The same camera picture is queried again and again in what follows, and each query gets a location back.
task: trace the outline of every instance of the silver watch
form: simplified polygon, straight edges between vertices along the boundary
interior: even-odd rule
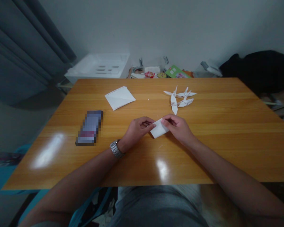
[[[122,158],[125,154],[123,154],[122,152],[119,151],[118,147],[117,147],[117,143],[119,142],[120,139],[115,140],[114,142],[112,142],[110,144],[110,148],[111,151],[113,152],[113,154],[117,157],[117,158]]]

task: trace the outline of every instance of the forearm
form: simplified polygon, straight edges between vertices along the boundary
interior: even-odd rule
[[[56,184],[26,216],[20,226],[50,220],[67,226],[73,214],[118,161],[107,149]]]
[[[243,212],[284,218],[284,204],[257,180],[199,141],[188,148]]]
[[[103,151],[63,178],[43,198],[41,205],[46,210],[73,213],[117,161],[110,148]]]

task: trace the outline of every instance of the hand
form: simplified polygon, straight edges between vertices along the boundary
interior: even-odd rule
[[[181,117],[168,114],[162,117],[161,123],[186,147],[189,147],[191,143],[198,141],[191,132],[186,121]]]
[[[117,143],[118,149],[125,153],[136,144],[146,133],[156,127],[155,121],[149,117],[141,117],[131,121],[123,138]]]

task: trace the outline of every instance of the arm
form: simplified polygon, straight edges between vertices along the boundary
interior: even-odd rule
[[[148,117],[134,119],[117,143],[118,149],[122,153],[127,152],[156,126],[152,124],[154,122]],[[54,221],[59,222],[61,226],[68,226],[72,214],[117,161],[110,148],[89,160],[55,185],[25,217],[20,227],[30,227],[43,221]]]
[[[258,226],[284,226],[284,204],[262,184],[201,143],[184,119],[169,114],[163,117],[162,123],[188,148],[251,221]]]

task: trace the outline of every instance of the gray curtain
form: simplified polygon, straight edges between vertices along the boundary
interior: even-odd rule
[[[37,0],[0,0],[0,101],[44,91],[76,55]]]

